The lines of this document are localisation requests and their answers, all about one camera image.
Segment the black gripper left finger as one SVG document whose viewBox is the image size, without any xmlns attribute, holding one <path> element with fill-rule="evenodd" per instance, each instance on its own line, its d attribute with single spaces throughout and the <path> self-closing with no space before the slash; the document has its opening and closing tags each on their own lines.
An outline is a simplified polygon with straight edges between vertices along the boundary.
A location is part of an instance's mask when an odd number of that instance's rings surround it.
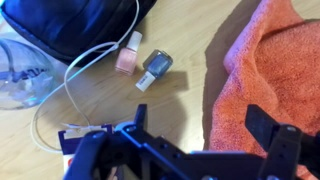
<svg viewBox="0 0 320 180">
<path fill-rule="evenodd" d="M 138 129 L 145 130 L 147 128 L 147 119 L 148 119 L 147 105 L 139 104 L 135 114 L 134 124 Z"/>
</svg>

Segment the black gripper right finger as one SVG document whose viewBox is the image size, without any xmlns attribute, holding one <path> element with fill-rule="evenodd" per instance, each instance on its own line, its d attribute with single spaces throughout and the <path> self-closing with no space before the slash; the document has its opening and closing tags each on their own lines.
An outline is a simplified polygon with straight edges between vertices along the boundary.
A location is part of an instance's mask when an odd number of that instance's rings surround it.
<svg viewBox="0 0 320 180">
<path fill-rule="evenodd" d="M 270 144 L 279 124 L 256 104 L 247 107 L 245 127 L 259 144 Z"/>
</svg>

